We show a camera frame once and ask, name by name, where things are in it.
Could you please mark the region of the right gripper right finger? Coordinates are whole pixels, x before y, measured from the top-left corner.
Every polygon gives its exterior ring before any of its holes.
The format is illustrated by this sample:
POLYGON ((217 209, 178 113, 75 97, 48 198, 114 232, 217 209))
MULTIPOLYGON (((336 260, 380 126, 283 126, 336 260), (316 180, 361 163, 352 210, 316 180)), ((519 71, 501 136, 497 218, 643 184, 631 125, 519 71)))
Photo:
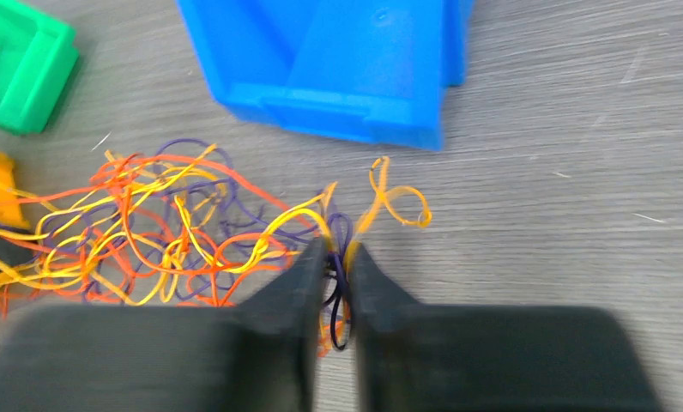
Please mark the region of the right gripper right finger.
POLYGON ((626 330, 590 306, 434 305, 365 248, 351 269, 363 411, 660 411, 626 330))

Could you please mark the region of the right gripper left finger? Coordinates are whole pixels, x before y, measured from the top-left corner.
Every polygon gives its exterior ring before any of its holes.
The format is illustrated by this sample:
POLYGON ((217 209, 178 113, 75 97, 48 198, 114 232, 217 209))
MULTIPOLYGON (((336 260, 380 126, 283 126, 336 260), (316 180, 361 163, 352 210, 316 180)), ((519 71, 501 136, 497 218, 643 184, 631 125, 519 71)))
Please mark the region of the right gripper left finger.
POLYGON ((0 350, 0 411, 310 411, 328 251, 230 308, 44 307, 0 350))

